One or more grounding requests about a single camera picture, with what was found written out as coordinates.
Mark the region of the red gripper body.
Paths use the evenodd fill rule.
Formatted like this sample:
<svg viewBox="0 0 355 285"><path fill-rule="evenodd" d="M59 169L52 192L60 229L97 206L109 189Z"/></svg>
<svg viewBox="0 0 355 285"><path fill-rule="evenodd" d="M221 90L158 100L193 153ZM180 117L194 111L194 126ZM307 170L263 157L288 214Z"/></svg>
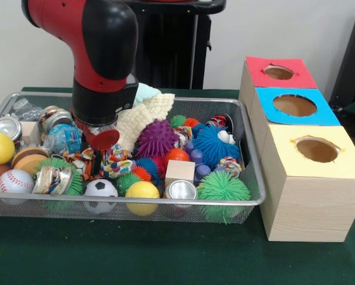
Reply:
<svg viewBox="0 0 355 285"><path fill-rule="evenodd" d="M83 132L83 141L94 151L107 150L119 140L120 134L116 128L116 120L100 126L88 125L77 118L74 118L74 122Z"/></svg>

